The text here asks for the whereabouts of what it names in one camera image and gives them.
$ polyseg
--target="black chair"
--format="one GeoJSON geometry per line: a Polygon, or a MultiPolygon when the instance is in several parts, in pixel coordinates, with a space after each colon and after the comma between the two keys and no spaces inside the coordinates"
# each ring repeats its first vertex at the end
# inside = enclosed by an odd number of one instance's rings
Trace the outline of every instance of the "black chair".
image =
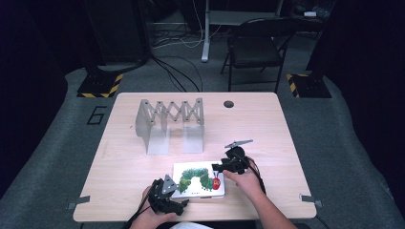
{"type": "Polygon", "coordinates": [[[296,21],[290,17],[259,18],[244,22],[236,27],[227,39],[228,53],[221,69],[229,66],[228,90],[232,85],[251,83],[275,83],[277,93],[281,72],[288,48],[288,42],[296,32],[296,21]],[[254,79],[233,83],[232,69],[279,67],[274,80],[254,79]]]}

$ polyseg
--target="yellow black striped tape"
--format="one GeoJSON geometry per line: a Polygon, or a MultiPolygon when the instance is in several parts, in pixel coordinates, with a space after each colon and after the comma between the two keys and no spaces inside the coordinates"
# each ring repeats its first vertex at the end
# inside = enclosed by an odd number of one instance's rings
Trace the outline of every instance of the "yellow black striped tape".
{"type": "Polygon", "coordinates": [[[292,95],[294,97],[300,97],[297,87],[295,86],[294,80],[293,80],[293,75],[297,76],[308,76],[307,74],[287,74],[287,80],[289,84],[289,88],[291,89],[292,95]]]}
{"type": "Polygon", "coordinates": [[[116,81],[114,82],[113,87],[111,88],[110,92],[107,94],[77,94],[77,97],[112,97],[118,90],[119,83],[121,82],[121,79],[123,77],[123,74],[120,74],[117,76],[116,81]]]}

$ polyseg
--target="wooden table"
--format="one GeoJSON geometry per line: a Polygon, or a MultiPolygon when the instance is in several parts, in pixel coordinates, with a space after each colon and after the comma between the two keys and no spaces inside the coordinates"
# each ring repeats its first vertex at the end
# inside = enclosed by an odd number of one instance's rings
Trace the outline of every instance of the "wooden table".
{"type": "MultiPolygon", "coordinates": [[[[253,139],[243,145],[260,169],[267,196],[289,219],[309,219],[316,215],[300,160],[295,151],[280,102],[273,93],[125,93],[117,96],[81,197],[74,219],[86,221],[126,221],[138,209],[143,190],[154,179],[172,176],[173,163],[221,160],[225,145],[253,139]],[[143,139],[135,131],[142,99],[152,105],[168,104],[201,97],[204,112],[204,151],[182,152],[182,125],[170,123],[168,155],[147,155],[143,139]],[[234,102],[226,108],[224,102],[234,102]]],[[[257,213],[232,180],[225,180],[224,198],[192,198],[175,221],[258,219],[257,213]]]]}

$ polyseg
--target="person's arm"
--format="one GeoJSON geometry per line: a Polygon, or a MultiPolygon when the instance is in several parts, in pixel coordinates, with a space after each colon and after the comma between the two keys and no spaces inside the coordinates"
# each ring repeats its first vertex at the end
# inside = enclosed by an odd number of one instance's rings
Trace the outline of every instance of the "person's arm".
{"type": "Polygon", "coordinates": [[[296,228],[292,222],[287,219],[283,213],[274,205],[273,202],[263,193],[259,179],[254,175],[251,169],[247,169],[242,175],[231,173],[224,170],[224,175],[236,182],[236,185],[244,192],[247,198],[252,202],[260,222],[265,229],[271,228],[296,228]]]}
{"type": "MultiPolygon", "coordinates": [[[[147,194],[150,187],[147,187],[145,191],[143,191],[142,199],[147,198],[147,194]]],[[[145,204],[143,205],[140,211],[143,211],[133,222],[130,229],[156,229],[162,223],[169,221],[176,217],[176,213],[168,213],[168,214],[156,214],[152,208],[150,208],[149,201],[146,200],[145,204]]]]}

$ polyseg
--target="chair leg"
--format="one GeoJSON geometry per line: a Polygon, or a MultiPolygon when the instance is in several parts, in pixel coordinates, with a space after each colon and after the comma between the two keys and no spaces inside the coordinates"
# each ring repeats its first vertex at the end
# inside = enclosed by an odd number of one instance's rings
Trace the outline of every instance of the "chair leg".
{"type": "Polygon", "coordinates": [[[229,74],[228,74],[228,91],[231,91],[232,85],[232,60],[229,60],[229,74]]]}
{"type": "Polygon", "coordinates": [[[280,66],[279,72],[277,74],[277,82],[276,82],[276,87],[274,89],[274,92],[277,94],[277,90],[278,90],[278,85],[280,83],[280,78],[281,78],[281,72],[283,71],[283,64],[280,66]]]}
{"type": "Polygon", "coordinates": [[[226,66],[226,62],[227,62],[227,59],[229,58],[229,52],[227,53],[227,55],[226,55],[226,58],[225,58],[225,61],[224,61],[224,64],[223,64],[223,68],[221,69],[221,73],[224,73],[224,68],[225,68],[225,66],[226,66]]]}

